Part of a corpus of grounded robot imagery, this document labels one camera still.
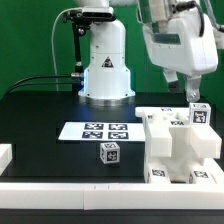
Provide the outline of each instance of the white box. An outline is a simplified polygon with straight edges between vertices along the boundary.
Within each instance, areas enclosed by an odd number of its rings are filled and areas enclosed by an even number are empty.
[[[211,107],[207,103],[190,103],[190,125],[209,125]]]
[[[101,143],[100,158],[104,164],[120,162],[120,147],[116,142]]]

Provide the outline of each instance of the white block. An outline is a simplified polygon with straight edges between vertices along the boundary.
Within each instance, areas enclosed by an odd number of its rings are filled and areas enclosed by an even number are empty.
[[[163,124],[146,124],[146,151],[152,157],[171,157],[172,137]]]
[[[116,142],[101,143],[100,158],[104,164],[120,162],[120,147]]]
[[[190,124],[209,125],[211,116],[211,107],[207,103],[190,103],[189,108]]]
[[[0,208],[83,209],[82,184],[0,183]]]
[[[119,209],[119,184],[92,184],[84,189],[84,209]]]
[[[187,183],[189,184],[215,184],[207,167],[196,162],[187,164]]]
[[[199,158],[220,158],[222,139],[208,125],[192,125],[190,145]]]
[[[12,160],[12,145],[0,144],[0,175]]]
[[[161,163],[145,164],[145,182],[149,184],[170,184],[166,166]]]

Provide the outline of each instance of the black cable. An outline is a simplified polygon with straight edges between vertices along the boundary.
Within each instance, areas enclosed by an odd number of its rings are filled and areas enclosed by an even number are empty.
[[[58,82],[59,85],[73,85],[75,82]],[[16,86],[11,86],[5,93],[5,95],[10,94],[13,90],[23,87],[23,86],[38,86],[38,85],[55,85],[55,82],[47,82],[47,83],[23,83]]]
[[[205,18],[204,18],[204,14],[203,14],[201,6],[198,5],[196,2],[195,2],[195,7],[198,10],[198,13],[199,13],[199,16],[200,16],[200,20],[201,20],[201,28],[200,28],[200,32],[199,32],[199,37],[203,37],[204,32],[205,32]]]
[[[9,87],[9,89],[6,91],[5,95],[10,93],[11,89],[16,88],[17,86],[20,86],[24,82],[28,82],[35,79],[58,79],[58,78],[71,78],[71,75],[41,75],[41,76],[31,76],[25,79],[22,79],[16,83],[14,83],[12,86]]]

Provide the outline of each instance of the white stacked blocks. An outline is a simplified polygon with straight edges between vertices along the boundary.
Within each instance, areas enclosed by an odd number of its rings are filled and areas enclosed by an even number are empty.
[[[116,142],[100,144],[100,158],[104,164],[120,162],[120,147]]]
[[[220,158],[222,142],[209,125],[208,104],[192,103],[189,108],[142,107],[136,108],[136,116],[142,117],[146,134],[146,183],[223,182],[219,180],[224,177],[223,171],[217,177],[211,166],[205,165],[205,161],[215,163],[213,158]]]

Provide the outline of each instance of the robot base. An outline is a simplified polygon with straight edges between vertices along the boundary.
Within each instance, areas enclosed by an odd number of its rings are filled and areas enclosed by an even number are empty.
[[[121,99],[95,99],[87,96],[80,96],[80,102],[88,103],[96,106],[119,106],[124,104],[131,104],[135,102],[135,95],[128,96]]]

